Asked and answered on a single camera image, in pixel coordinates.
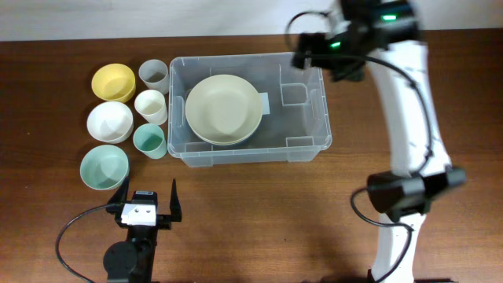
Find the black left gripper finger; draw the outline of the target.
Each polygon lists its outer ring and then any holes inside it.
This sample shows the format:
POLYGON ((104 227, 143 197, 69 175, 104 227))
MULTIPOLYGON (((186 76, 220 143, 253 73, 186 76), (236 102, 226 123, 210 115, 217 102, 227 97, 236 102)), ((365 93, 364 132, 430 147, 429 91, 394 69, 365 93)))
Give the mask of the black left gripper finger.
POLYGON ((169 208, 170 208, 170 212, 171 212, 171 221, 172 222, 181 222, 182 221, 182 206, 181 206, 179 198, 178 198, 177 182, 176 182, 175 178, 172 180, 171 198, 170 198, 169 208))
POLYGON ((109 199, 105 209, 109 214, 115 215, 123 210, 123 205, 127 202, 130 178, 126 177, 117 191, 109 199))

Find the beige plastic plate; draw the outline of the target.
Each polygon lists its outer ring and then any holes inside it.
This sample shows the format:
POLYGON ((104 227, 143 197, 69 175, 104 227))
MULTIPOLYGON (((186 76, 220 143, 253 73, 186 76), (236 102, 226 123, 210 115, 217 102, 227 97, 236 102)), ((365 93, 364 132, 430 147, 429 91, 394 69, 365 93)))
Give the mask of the beige plastic plate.
POLYGON ((230 146, 246 142, 255 134, 255 130, 247 134, 224 134, 221 132, 216 132, 204 135, 196 131, 193 131, 193 133, 201 140, 212 145, 230 146))
POLYGON ((259 92, 249 81, 236 75, 213 75, 192 88, 185 117, 201 134, 247 134, 257 130, 263 117, 259 92))

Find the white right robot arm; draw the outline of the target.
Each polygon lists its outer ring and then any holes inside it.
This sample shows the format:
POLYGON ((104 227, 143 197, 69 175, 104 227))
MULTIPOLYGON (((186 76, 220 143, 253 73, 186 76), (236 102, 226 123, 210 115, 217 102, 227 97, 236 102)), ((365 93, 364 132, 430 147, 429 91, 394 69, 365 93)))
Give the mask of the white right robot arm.
POLYGON ((321 16, 325 33, 288 42, 299 69, 323 68, 336 82, 360 81, 368 68, 387 124, 389 171, 367 178, 364 192, 378 219, 368 282, 412 282, 417 238, 431 206, 465 183, 446 151, 428 78, 428 47, 409 1, 335 1, 321 16))

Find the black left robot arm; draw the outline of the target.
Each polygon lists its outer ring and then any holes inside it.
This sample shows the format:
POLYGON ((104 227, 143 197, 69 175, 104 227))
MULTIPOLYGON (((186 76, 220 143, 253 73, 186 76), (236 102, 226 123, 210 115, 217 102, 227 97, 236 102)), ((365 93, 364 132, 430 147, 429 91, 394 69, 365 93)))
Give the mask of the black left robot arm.
POLYGON ((160 230, 170 230, 182 221, 177 183, 171 184, 170 213, 159 214, 158 195, 137 190, 127 199, 130 180, 127 178, 108 201, 106 211, 116 224, 127 230, 127 238, 110 246, 103 256, 108 282, 150 282, 160 230))

